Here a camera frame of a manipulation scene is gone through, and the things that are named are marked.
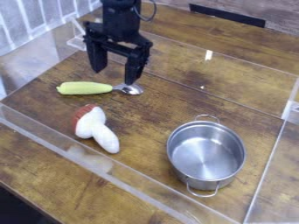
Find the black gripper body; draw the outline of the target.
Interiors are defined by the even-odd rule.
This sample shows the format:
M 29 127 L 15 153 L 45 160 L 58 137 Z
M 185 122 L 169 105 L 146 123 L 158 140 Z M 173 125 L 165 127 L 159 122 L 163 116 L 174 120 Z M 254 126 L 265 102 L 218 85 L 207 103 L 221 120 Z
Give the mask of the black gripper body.
M 105 57 L 109 52 L 129 56 L 133 50 L 119 43 L 135 45 L 138 53 L 150 54 L 153 42 L 139 33 L 141 21 L 154 16 L 142 15 L 142 0 L 102 0 L 103 22 L 86 22 L 85 43 L 90 57 Z

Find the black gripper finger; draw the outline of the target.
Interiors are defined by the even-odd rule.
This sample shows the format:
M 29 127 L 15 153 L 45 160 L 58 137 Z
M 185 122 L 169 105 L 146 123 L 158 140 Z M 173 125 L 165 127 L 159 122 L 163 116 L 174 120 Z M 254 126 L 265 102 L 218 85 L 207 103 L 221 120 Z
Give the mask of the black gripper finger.
M 142 76 L 150 57 L 150 47 L 127 48 L 126 57 L 126 84 L 133 85 Z
M 86 44 L 91 68 L 97 73 L 99 73 L 109 65 L 109 51 L 99 43 L 95 43 L 91 40 L 87 40 Z

